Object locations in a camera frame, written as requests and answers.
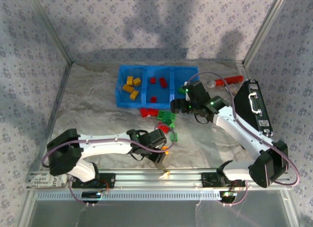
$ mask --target gray wall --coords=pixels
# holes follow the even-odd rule
[[[241,60],[273,0],[41,0],[74,62]]]
[[[0,226],[12,226],[66,63],[27,0],[0,1]]]
[[[313,226],[313,0],[287,0],[248,69],[261,84],[275,138],[298,166],[294,190]]]

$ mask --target red cylinder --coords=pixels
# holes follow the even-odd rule
[[[227,84],[236,84],[236,83],[242,82],[243,80],[244,80],[244,77],[242,75],[225,78],[225,81],[227,82]],[[216,86],[224,85],[224,82],[222,79],[215,80],[215,83],[216,83]]]

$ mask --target white floor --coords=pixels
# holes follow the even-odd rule
[[[198,66],[200,72],[212,71],[223,77],[238,75],[235,63],[127,63],[127,65]],[[73,64],[52,138],[69,128],[87,135],[114,135],[129,129],[152,131],[159,120],[142,118],[139,109],[118,108],[115,105],[115,84],[120,64]],[[206,84],[210,76],[201,75]],[[222,88],[208,89],[211,96],[229,101]],[[249,154],[224,130],[211,123],[202,125],[192,114],[178,114],[175,122],[178,142],[163,161],[165,167],[219,167],[223,162],[249,159]],[[103,155],[88,158],[101,168],[153,168],[148,159],[136,161],[129,155]]]

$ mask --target black case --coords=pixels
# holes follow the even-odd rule
[[[254,111],[261,110],[262,113],[252,112],[249,95],[252,101],[252,106]],[[261,132],[267,137],[273,135],[273,129],[268,117],[268,112],[265,107],[263,96],[258,81],[254,79],[246,80],[241,88],[239,89],[237,95],[235,96],[235,108],[236,113],[243,118],[247,123],[249,123],[253,128]]]

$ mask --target red block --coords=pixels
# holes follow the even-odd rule
[[[167,88],[167,83],[166,83],[166,80],[164,78],[160,78],[160,84],[161,84],[162,88]]]
[[[157,102],[157,97],[156,96],[152,96],[150,102],[151,103],[156,103]]]
[[[168,131],[170,130],[170,127],[166,126],[158,126],[157,128],[160,128],[165,134],[167,134]]]
[[[148,109],[148,114],[151,115],[151,116],[157,117],[158,110],[156,110],[156,109]]]
[[[141,109],[140,109],[140,113],[141,113],[141,116],[142,116],[143,118],[145,118],[145,117],[148,116],[148,111],[147,111],[146,108],[141,108]]]
[[[156,83],[156,79],[155,78],[150,78],[150,84],[155,84]]]

